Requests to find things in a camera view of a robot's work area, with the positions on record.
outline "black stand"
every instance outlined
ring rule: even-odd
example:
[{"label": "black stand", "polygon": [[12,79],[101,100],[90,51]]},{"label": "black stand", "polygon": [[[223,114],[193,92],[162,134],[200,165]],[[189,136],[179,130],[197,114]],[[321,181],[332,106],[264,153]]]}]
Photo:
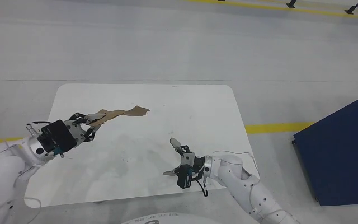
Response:
[{"label": "black stand", "polygon": [[356,7],[358,7],[358,4],[356,4],[355,6],[350,7],[349,10],[345,10],[345,12],[347,12],[347,14],[349,14],[349,15],[353,15],[353,10],[355,10]]},{"label": "black stand", "polygon": [[287,7],[289,8],[295,8],[294,4],[296,3],[297,0],[291,0],[290,3],[286,3]]}]

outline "white cable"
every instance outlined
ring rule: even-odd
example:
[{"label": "white cable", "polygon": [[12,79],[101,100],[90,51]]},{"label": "white cable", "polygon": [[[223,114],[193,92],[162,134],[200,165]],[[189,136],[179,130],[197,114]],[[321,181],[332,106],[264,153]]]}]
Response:
[{"label": "white cable", "polygon": [[37,212],[37,214],[35,215],[34,218],[32,218],[27,224],[30,224],[41,212],[41,208],[42,208],[42,203],[40,200],[38,200],[37,198],[29,198],[29,197],[24,197],[24,199],[27,199],[27,200],[35,200],[37,202],[39,202],[39,211]]},{"label": "white cable", "polygon": [[[257,173],[258,173],[258,182],[255,183],[255,184],[251,187],[250,193],[249,193],[249,197],[248,197],[248,198],[249,198],[250,205],[251,205],[252,209],[255,209],[255,207],[252,205],[252,202],[251,202],[251,193],[252,193],[253,187],[256,186],[256,185],[261,181],[261,175],[260,175],[260,172],[259,172],[258,167],[257,167],[257,164],[256,164],[256,160],[255,160],[255,158],[253,157],[253,155],[252,155],[250,152],[230,152],[230,151],[227,151],[227,150],[217,150],[217,151],[214,151],[213,153],[216,153],[216,152],[227,152],[227,153],[238,154],[238,155],[248,154],[249,157],[251,157],[251,159],[252,159],[252,161],[253,161],[253,164],[255,165],[255,168],[256,168]],[[289,215],[291,215],[291,216],[293,217],[293,215],[292,215],[290,212],[288,212],[288,211],[286,211],[286,210],[284,210],[284,209],[275,210],[275,211],[270,212],[269,214],[267,214],[267,215],[265,215],[265,216],[262,216],[262,215],[259,214],[259,213],[258,213],[258,215],[261,216],[261,218],[262,218],[261,222],[262,222],[263,220],[267,220],[267,219],[266,219],[267,216],[269,216],[269,215],[271,215],[271,214],[274,214],[275,212],[280,212],[280,211],[284,211],[284,212],[288,213]]]}]

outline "floor marking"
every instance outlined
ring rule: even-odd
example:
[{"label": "floor marking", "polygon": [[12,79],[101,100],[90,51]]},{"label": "floor marking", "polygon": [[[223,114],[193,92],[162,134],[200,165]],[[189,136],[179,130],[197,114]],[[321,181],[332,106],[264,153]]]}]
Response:
[{"label": "floor marking", "polygon": [[248,7],[248,8],[260,8],[264,10],[279,10],[279,11],[291,11],[291,12],[303,12],[303,13],[310,13],[316,15],[325,15],[325,16],[339,16],[339,17],[350,17],[350,18],[357,18],[358,15],[349,15],[346,12],[327,12],[327,11],[319,11],[319,10],[306,10],[303,8],[288,8],[287,6],[264,6],[260,4],[252,4],[252,3],[244,3],[244,2],[221,2],[217,0],[186,0],[188,2],[197,2],[197,3],[208,3],[208,4],[226,4],[231,6],[241,6],[241,7]]},{"label": "floor marking", "polygon": [[0,138],[0,143],[4,143],[5,141],[7,142],[13,142],[13,141],[17,141],[17,140],[20,140],[20,139],[23,139],[23,137],[12,137],[12,138]]},{"label": "floor marking", "polygon": [[300,132],[314,122],[245,125],[247,134],[269,134],[280,132]]}]

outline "black cable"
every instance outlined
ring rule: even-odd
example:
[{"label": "black cable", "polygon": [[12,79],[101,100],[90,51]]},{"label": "black cable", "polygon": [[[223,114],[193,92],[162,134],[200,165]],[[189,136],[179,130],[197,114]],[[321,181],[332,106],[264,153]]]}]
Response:
[{"label": "black cable", "polygon": [[33,122],[34,124],[52,124],[51,122],[44,122],[44,121],[38,121],[38,122]]},{"label": "black cable", "polygon": [[208,190],[204,190],[204,188],[201,186],[200,182],[198,180],[196,180],[196,182],[199,184],[202,193],[204,194],[204,197],[207,197],[209,195]]}]

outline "cable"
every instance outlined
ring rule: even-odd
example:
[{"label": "cable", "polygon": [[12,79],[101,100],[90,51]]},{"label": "cable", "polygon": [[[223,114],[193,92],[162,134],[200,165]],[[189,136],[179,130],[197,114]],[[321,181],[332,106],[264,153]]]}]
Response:
[{"label": "cable", "polygon": [[27,199],[27,200],[35,200],[37,202],[39,202],[39,211],[37,212],[37,214],[35,215],[34,218],[32,218],[27,224],[30,224],[41,212],[41,208],[42,208],[42,203],[40,200],[38,200],[37,198],[29,198],[29,197],[24,197],[24,199]]},{"label": "cable", "polygon": [[205,165],[203,165],[197,173],[200,173],[200,171],[203,170],[204,167]]},{"label": "cable", "polygon": [[202,190],[202,193],[204,194],[204,197],[207,197],[209,195],[209,193],[208,193],[208,190],[206,190],[206,185],[204,184],[204,187],[205,187],[205,190],[204,190],[204,188],[201,186],[200,182],[198,180],[196,180],[196,182],[199,184],[199,186]]},{"label": "cable", "polygon": [[[227,153],[238,154],[238,155],[248,154],[249,157],[251,157],[251,159],[252,159],[252,161],[253,161],[253,164],[255,165],[255,168],[256,168],[257,173],[258,173],[258,182],[255,183],[255,184],[253,184],[253,186],[251,187],[250,193],[249,193],[249,197],[248,197],[248,198],[249,198],[249,202],[250,202],[250,205],[251,205],[252,209],[255,209],[255,207],[252,205],[252,202],[251,202],[251,198],[252,198],[252,197],[251,197],[251,194],[252,194],[252,189],[253,189],[253,187],[256,186],[258,183],[260,183],[260,181],[261,181],[261,175],[260,175],[260,172],[259,172],[258,167],[257,167],[257,164],[256,164],[256,160],[255,160],[255,158],[253,157],[253,155],[252,155],[250,152],[230,152],[230,151],[227,151],[227,150],[217,150],[217,151],[214,151],[213,153],[216,153],[216,152],[227,152]],[[261,218],[262,218],[262,220],[260,221],[260,223],[261,223],[263,220],[267,220],[267,219],[266,219],[267,216],[269,216],[269,215],[271,215],[271,214],[274,214],[274,213],[276,213],[276,212],[280,212],[280,211],[284,211],[284,212],[286,212],[287,214],[289,214],[291,217],[293,217],[293,215],[292,215],[290,212],[288,212],[288,211],[286,211],[286,210],[284,210],[284,209],[278,209],[278,210],[275,210],[275,211],[273,211],[273,212],[270,212],[269,214],[267,214],[267,215],[265,215],[265,216],[262,216],[261,214],[258,213],[258,215],[261,216]]]}]

